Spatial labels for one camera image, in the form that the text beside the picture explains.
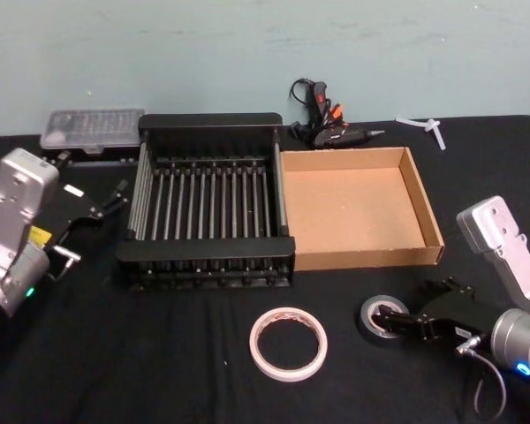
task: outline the blue led light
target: blue led light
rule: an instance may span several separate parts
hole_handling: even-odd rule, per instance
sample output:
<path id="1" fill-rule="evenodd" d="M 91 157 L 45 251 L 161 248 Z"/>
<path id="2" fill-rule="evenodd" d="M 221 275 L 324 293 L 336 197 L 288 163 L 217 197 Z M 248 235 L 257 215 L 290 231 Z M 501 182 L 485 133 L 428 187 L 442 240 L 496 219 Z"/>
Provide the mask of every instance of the blue led light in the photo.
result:
<path id="1" fill-rule="evenodd" d="M 527 364 L 525 364 L 524 362 L 519 362 L 518 364 L 516 364 L 516 369 L 522 375 L 525 375 L 526 377 L 530 376 L 530 367 Z"/>

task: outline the black dish rack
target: black dish rack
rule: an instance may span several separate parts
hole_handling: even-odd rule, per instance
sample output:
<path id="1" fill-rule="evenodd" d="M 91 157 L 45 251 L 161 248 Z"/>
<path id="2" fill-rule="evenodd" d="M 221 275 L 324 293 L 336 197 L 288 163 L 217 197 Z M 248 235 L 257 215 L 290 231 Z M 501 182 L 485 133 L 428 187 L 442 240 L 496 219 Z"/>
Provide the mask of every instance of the black dish rack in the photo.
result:
<path id="1" fill-rule="evenodd" d="M 290 284 L 281 125 L 273 113 L 140 119 L 132 207 L 117 248 L 132 288 Z"/>

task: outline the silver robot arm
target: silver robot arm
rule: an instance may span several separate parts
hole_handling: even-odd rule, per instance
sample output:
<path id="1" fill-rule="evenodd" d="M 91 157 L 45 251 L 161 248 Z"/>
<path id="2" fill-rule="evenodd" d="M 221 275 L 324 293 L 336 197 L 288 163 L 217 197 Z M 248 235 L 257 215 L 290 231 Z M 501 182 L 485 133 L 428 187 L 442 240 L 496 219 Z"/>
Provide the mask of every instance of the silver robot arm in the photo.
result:
<path id="1" fill-rule="evenodd" d="M 0 161 L 0 310 L 8 317 L 49 267 L 28 235 L 58 177 L 57 168 L 21 148 Z"/>
<path id="2" fill-rule="evenodd" d="M 530 252 L 504 199 L 495 196 L 458 214 L 458 225 L 477 254 L 493 262 L 512 301 L 491 335 L 496 360 L 530 377 Z"/>

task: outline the light blue wall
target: light blue wall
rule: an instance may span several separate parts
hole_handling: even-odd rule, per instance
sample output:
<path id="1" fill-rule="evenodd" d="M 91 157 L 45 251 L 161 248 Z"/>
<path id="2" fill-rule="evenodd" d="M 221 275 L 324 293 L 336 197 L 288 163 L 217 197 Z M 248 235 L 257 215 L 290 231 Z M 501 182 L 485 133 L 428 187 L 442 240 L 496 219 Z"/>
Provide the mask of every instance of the light blue wall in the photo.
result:
<path id="1" fill-rule="evenodd" d="M 530 114 L 530 0 L 0 0 L 0 133 L 53 109 L 276 111 L 325 80 L 348 120 Z"/>

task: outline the tape roll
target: tape roll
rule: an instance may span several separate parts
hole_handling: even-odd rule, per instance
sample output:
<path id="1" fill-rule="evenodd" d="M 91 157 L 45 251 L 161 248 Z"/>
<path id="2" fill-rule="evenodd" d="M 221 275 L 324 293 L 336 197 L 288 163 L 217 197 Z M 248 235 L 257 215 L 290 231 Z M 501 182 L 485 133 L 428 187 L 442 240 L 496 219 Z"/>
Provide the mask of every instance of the tape roll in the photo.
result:
<path id="1" fill-rule="evenodd" d="M 408 308 L 403 302 L 393 298 L 392 296 L 382 294 L 369 298 L 365 301 L 360 311 L 361 324 L 368 332 L 372 333 L 373 336 L 380 337 L 385 340 L 402 338 L 403 334 L 392 333 L 375 324 L 373 316 L 379 314 L 379 307 L 382 306 L 389 307 L 394 312 L 408 314 Z"/>
<path id="2" fill-rule="evenodd" d="M 263 330 L 272 322 L 292 320 L 300 322 L 310 328 L 318 340 L 318 353 L 307 365 L 296 369 L 282 369 L 268 363 L 259 350 L 257 342 Z M 249 336 L 249 350 L 255 365 L 268 377 L 279 382 L 300 382 L 314 375 L 320 369 L 328 353 L 328 339 L 326 332 L 318 320 L 311 314 L 296 307 L 278 307 L 266 312 L 255 322 Z"/>

